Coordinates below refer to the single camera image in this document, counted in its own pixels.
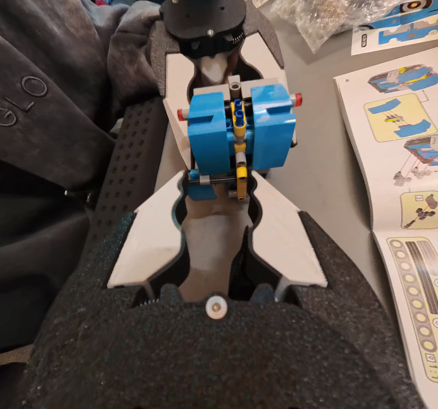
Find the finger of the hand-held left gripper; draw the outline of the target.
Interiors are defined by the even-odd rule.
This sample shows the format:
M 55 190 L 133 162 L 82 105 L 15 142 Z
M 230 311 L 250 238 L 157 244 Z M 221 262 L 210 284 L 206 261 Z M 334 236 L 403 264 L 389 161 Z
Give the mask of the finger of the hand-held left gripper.
M 179 120 L 178 110 L 189 110 L 190 108 L 189 87 L 195 74 L 195 64 L 183 54 L 166 55 L 166 90 L 163 104 L 187 170 L 192 169 L 188 123 L 186 120 Z
M 296 145 L 296 116 L 299 94 L 289 91 L 284 68 L 274 57 L 261 34 L 252 34 L 242 45 L 242 60 L 260 75 L 250 81 L 254 120 L 254 148 L 292 148 Z

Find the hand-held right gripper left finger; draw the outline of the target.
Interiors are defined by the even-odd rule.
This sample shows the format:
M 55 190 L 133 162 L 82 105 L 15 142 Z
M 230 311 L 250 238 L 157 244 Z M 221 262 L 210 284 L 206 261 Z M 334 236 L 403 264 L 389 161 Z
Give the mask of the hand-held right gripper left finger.
M 188 214 L 188 181 L 188 173 L 179 171 L 134 210 L 108 288 L 142 286 L 153 300 L 164 285 L 180 287 L 188 278 L 190 255 L 182 228 Z

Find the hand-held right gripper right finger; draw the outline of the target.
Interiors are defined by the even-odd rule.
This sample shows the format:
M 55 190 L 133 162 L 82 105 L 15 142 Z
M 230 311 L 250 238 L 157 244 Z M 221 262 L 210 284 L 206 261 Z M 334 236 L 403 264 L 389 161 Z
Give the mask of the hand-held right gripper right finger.
M 248 178 L 246 274 L 255 285 L 270 285 L 276 301 L 289 288 L 327 288 L 328 281 L 304 227 L 299 210 L 257 171 Z

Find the blue yellow toy brick model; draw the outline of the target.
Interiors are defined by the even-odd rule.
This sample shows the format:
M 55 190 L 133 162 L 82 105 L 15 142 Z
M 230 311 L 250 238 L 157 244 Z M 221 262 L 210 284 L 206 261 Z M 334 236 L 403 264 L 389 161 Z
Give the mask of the blue yellow toy brick model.
M 235 185 L 218 185 L 239 201 L 247 197 L 251 171 L 282 167 L 293 148 L 254 148 L 249 85 L 239 75 L 229 76 L 227 83 L 195 88 L 189 110 L 178 110 L 179 120 L 188 123 L 192 169 L 211 178 L 236 177 Z

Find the blue curved panel piece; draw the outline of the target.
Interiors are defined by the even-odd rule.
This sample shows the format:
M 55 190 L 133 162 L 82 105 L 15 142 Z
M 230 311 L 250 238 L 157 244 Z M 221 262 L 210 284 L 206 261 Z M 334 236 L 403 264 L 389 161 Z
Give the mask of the blue curved panel piece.
M 202 175 L 198 169 L 192 169 L 189 172 L 189 179 L 199 179 Z M 189 186 L 188 185 L 188 196 L 193 201 L 206 201 L 206 200 L 216 200 L 217 195 L 213 185 L 209 186 Z

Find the thin black axle rod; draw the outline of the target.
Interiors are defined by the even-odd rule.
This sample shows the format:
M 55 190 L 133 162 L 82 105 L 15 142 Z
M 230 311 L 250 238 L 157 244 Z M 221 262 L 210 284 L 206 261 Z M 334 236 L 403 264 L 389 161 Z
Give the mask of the thin black axle rod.
M 221 184 L 237 184 L 237 178 L 233 176 L 221 177 L 221 178 L 211 178 L 211 185 L 221 185 Z M 199 179 L 189 179 L 189 186 L 200 186 Z

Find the person's left forearm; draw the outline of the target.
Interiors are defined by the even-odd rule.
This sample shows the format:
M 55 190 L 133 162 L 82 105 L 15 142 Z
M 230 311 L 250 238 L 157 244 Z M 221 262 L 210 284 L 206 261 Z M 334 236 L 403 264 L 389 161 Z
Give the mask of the person's left forearm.
M 151 30 L 160 18 L 159 5 L 137 1 L 122 17 L 109 43 L 107 73 L 122 105 L 159 95 L 150 62 Z

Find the grey desk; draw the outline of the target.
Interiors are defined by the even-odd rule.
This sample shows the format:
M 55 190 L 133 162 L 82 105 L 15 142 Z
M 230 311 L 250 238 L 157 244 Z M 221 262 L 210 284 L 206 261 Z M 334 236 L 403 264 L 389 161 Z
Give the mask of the grey desk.
M 437 46 L 436 41 L 351 56 L 352 32 L 333 35 L 313 54 L 298 29 L 271 12 L 260 11 L 276 30 L 291 93 L 303 94 L 297 115 L 297 146 L 284 167 L 268 181 L 340 246 L 367 279 L 402 343 L 391 288 L 380 252 L 370 233 L 370 207 L 364 179 L 349 142 L 333 78 Z M 183 222 L 190 274 L 179 291 L 186 301 L 228 291 L 232 259 L 249 224 L 247 206 L 217 189 L 218 199 L 186 199 Z

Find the white instruction booklet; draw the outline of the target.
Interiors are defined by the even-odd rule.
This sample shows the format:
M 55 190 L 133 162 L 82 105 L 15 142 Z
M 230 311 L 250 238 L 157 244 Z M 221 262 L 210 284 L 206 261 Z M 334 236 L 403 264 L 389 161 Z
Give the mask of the white instruction booklet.
M 438 395 L 438 50 L 335 77 L 412 380 Z

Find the printed paper sheet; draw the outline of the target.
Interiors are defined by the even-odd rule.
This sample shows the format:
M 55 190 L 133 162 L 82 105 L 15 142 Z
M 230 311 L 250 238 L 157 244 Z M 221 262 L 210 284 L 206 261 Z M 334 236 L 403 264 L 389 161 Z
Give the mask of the printed paper sheet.
M 353 29 L 351 55 L 438 39 L 438 0 L 409 0 L 385 17 Z

